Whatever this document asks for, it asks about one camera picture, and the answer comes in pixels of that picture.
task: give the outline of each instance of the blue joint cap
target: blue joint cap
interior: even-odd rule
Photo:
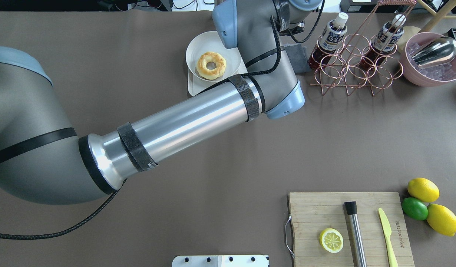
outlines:
[[[0,47],[0,63],[19,66],[42,75],[53,86],[40,63],[28,53],[10,47]]]
[[[277,104],[277,106],[271,110],[266,111],[265,114],[272,120],[279,119],[291,114],[292,112],[297,111],[299,108],[302,108],[302,106],[304,106],[304,103],[305,98],[304,94],[302,93],[301,83],[297,81],[294,89],[292,89],[286,98],[284,98],[281,103]]]
[[[322,3],[322,0],[289,0],[291,5],[303,11],[311,11]]]
[[[226,0],[211,13],[221,42],[227,49],[238,46],[236,0]]]

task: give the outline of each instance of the gray table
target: gray table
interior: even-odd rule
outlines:
[[[350,28],[364,15],[351,15]],[[334,16],[323,15],[312,40]],[[376,15],[369,34],[390,18]],[[307,28],[314,21],[312,14]],[[426,21],[410,17],[406,24]],[[447,20],[434,30],[453,26]],[[0,45],[40,61],[80,136],[106,134],[186,100],[185,49],[213,29],[207,11],[0,12]],[[0,240],[0,266],[162,267],[175,255],[207,254],[268,254],[271,266],[289,266],[283,227],[291,191],[404,196],[410,179],[426,177],[440,188],[437,203],[456,214],[456,82],[420,88],[401,78],[372,98],[342,89],[321,96],[308,85],[311,74],[299,79],[306,104],[298,112],[275,121],[262,115],[137,174],[68,235]],[[47,206],[0,189],[0,232],[57,232],[103,201]],[[456,236],[406,223],[416,266],[456,266]]]

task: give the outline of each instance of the bottle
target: bottle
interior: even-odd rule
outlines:
[[[347,26],[345,23],[348,20],[347,13],[340,12],[335,20],[331,20],[327,23],[323,30],[322,37],[317,44],[317,48],[312,51],[311,57],[309,58],[309,67],[311,69],[317,69],[320,66],[320,61],[324,56],[335,53],[338,46],[341,45],[341,41],[347,33]],[[323,60],[323,64],[330,61],[331,56],[328,56]]]
[[[375,64],[375,61],[380,56],[385,56],[393,52],[396,42],[403,35],[403,24],[406,22],[406,17],[404,15],[396,15],[392,22],[386,22],[383,27],[379,30],[378,34],[375,36],[375,39],[371,43],[371,48],[367,53],[364,54],[365,57],[371,59],[371,62]],[[378,65],[381,65],[384,62],[385,58],[379,59],[377,61]],[[362,59],[359,63],[359,66],[367,70],[372,64],[366,59]]]

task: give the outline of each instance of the bagel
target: bagel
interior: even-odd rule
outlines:
[[[213,62],[216,65],[214,69],[208,69],[206,65],[209,62]],[[205,79],[214,80],[218,77],[223,76],[225,74],[225,69],[227,67],[227,62],[218,53],[215,52],[206,52],[205,54],[200,56],[199,61],[197,62],[197,71]]]

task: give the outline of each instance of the cutting board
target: cutting board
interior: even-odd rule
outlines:
[[[358,222],[367,266],[389,267],[378,208],[382,208],[391,225],[391,243],[400,267],[414,267],[411,245],[397,192],[291,192],[289,209],[294,237],[294,267],[354,267],[350,225],[343,205],[357,202]],[[318,237],[325,228],[334,228],[343,236],[338,253],[324,250]]]

